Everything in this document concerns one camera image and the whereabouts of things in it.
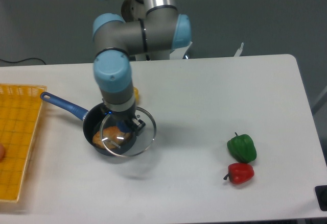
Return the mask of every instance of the black cable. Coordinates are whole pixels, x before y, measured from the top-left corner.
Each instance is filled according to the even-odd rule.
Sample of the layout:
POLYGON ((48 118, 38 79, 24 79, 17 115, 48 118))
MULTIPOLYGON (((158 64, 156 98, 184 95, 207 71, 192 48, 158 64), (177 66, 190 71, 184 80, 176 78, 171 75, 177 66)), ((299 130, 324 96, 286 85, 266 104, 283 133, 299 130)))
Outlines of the black cable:
POLYGON ((2 62, 6 62, 6 63, 19 63, 19 62, 24 62, 24 61, 28 61, 28 60, 39 60, 41 61, 44 65, 46 65, 46 63, 41 59, 41 58, 37 58, 37 57, 30 57, 30 58, 26 58, 26 59, 23 59, 23 60, 19 60, 19 61, 16 61, 16 62, 10 62, 10 61, 6 61, 4 59, 0 59, 0 61, 2 62))

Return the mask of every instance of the frying pan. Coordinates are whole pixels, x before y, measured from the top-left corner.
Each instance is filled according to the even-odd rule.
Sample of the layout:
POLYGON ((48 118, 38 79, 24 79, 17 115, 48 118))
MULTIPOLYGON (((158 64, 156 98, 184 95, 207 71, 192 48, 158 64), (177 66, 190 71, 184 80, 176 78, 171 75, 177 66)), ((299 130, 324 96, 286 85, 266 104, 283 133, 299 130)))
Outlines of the frying pan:
MULTIPOLYGON (((102 120, 106 117, 109 110, 106 108, 104 103, 97 104, 90 111, 87 111, 85 108, 82 108, 76 104, 68 102, 60 97, 57 97, 48 92, 43 92, 40 95, 41 99, 45 102, 51 103, 59 108, 65 109, 68 112, 72 113, 80 120, 83 120, 83 133, 86 140, 97 150, 100 154, 107 156, 114 156, 112 153, 107 151, 105 148, 100 148, 92 142, 93 136, 99 131, 102 120)), ((110 126, 116 126, 116 121, 112 119, 112 123, 109 123, 110 126)), ((120 148, 113 149, 116 154, 123 154, 130 150, 136 141, 136 136, 133 133, 131 139, 122 144, 120 148)))

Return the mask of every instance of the blue pan handle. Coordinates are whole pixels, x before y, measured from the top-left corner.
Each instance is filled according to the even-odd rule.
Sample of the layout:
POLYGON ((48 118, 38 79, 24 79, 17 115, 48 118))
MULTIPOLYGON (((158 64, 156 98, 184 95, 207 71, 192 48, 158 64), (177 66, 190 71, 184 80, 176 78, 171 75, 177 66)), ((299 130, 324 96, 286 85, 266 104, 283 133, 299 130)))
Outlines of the blue pan handle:
POLYGON ((51 103, 53 105, 56 105, 59 108, 63 108, 67 110, 68 112, 74 114, 76 117, 78 117, 80 120, 83 120, 88 113, 88 110, 85 108, 82 108, 80 106, 75 105, 74 103, 70 103, 64 99, 61 99, 60 97, 57 97, 55 95, 52 95, 48 92, 43 92, 40 95, 40 98, 43 101, 46 101, 48 103, 51 103))

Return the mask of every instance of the yellow basket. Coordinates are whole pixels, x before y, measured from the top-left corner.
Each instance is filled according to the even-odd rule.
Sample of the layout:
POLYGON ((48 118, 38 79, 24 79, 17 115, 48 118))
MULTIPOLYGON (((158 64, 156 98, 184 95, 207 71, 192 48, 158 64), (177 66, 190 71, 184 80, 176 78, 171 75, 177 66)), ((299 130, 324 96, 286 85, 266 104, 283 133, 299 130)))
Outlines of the yellow basket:
POLYGON ((0 84, 0 202, 17 202, 42 106, 41 85, 0 84))

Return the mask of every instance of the red bell pepper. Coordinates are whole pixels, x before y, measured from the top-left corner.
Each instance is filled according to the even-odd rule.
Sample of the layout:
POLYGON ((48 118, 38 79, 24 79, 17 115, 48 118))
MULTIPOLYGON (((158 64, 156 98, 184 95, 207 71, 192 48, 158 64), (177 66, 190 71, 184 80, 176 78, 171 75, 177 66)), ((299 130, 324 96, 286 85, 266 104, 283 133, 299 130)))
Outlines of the red bell pepper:
POLYGON ((229 177, 230 182, 233 184, 242 184, 250 180, 253 176, 254 170, 251 165, 235 163, 228 167, 228 174, 224 177, 224 180, 227 180, 227 177, 229 177))

